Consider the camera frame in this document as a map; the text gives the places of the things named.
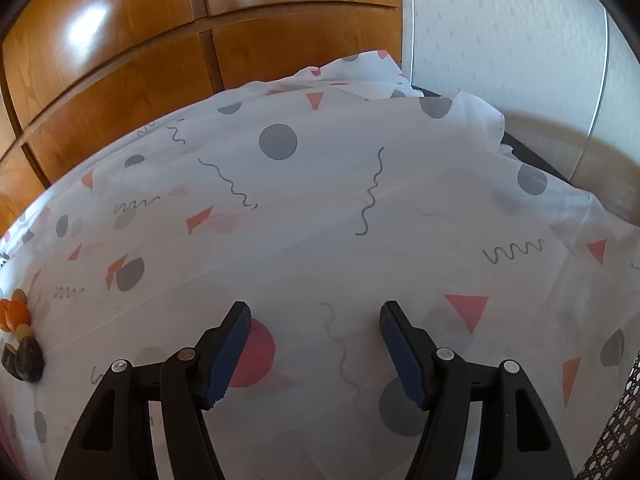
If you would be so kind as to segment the dark wrinkled fruit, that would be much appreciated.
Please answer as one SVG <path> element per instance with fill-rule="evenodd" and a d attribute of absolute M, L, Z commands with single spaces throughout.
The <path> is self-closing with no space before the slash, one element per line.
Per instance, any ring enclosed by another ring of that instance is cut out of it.
<path fill-rule="evenodd" d="M 25 337 L 18 345 L 15 355 L 17 376 L 25 382 L 39 382 L 43 370 L 43 353 L 38 340 L 34 336 Z"/>

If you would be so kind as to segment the dark round fruit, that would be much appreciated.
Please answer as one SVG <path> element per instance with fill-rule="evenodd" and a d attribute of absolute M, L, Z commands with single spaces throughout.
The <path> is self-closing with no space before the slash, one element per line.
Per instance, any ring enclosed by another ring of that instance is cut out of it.
<path fill-rule="evenodd" d="M 23 380 L 16 369 L 16 349 L 12 344 L 5 344 L 2 350 L 1 364 L 3 368 L 17 380 Z"/>

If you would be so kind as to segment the orange mandarin with stem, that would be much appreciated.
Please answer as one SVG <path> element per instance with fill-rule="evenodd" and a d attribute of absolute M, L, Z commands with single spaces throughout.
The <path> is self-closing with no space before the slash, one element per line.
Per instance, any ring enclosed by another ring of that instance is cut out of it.
<path fill-rule="evenodd" d="M 8 322 L 6 322 L 6 312 L 8 312 L 10 303 L 11 301 L 9 299 L 0 300 L 0 330 L 5 333 L 11 333 L 10 326 Z"/>

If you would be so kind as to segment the small yellow-green fruit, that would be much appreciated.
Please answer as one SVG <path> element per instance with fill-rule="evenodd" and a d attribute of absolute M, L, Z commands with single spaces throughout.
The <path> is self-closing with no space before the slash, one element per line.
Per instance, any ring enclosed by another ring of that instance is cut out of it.
<path fill-rule="evenodd" d="M 15 327 L 14 336 L 20 344 L 25 338 L 34 338 L 35 332 L 28 324 L 21 323 Z"/>
<path fill-rule="evenodd" d="M 24 304 L 27 304 L 27 296 L 23 289 L 20 289 L 20 288 L 15 289 L 12 294 L 12 299 L 20 300 L 21 302 L 24 302 Z"/>

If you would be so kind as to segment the rattan chair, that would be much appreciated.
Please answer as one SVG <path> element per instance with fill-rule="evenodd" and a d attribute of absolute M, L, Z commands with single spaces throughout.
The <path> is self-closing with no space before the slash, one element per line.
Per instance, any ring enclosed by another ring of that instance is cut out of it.
<path fill-rule="evenodd" d="M 620 402 L 577 479 L 640 480 L 639 380 L 636 359 Z"/>

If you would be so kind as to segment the patterned white tablecloth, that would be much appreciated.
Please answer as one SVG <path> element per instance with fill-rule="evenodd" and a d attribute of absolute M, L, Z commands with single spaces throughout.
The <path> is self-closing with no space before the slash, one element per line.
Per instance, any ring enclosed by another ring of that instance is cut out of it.
<path fill-rule="evenodd" d="M 519 362 L 574 468 L 639 349 L 639 230 L 501 145 L 469 93 L 426 98 L 361 53 L 254 82 L 129 133 L 3 237 L 44 371 L 1 378 L 1 439 L 54 476 L 115 360 L 166 359 L 245 301 L 254 325 L 206 417 L 231 479 L 398 479 L 422 414 L 378 309 L 465 359 Z"/>

